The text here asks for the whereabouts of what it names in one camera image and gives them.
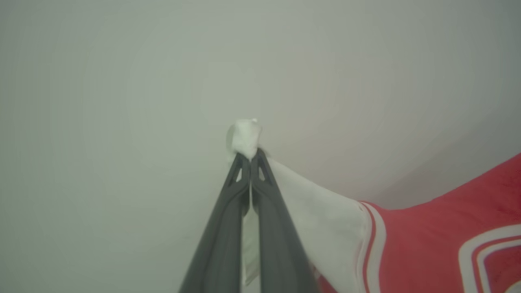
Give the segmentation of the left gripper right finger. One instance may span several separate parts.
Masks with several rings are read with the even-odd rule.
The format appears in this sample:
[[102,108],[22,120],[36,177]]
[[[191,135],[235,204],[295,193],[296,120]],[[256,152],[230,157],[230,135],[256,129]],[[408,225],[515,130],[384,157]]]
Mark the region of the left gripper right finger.
[[262,293],[317,293],[311,265],[262,149],[251,160],[253,207],[259,223]]

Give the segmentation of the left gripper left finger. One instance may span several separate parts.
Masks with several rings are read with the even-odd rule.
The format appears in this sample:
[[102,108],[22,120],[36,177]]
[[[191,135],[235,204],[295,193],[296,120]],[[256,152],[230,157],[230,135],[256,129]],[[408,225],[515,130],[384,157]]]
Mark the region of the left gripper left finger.
[[237,154],[180,287],[181,293],[239,293],[242,226],[250,204],[250,162]]

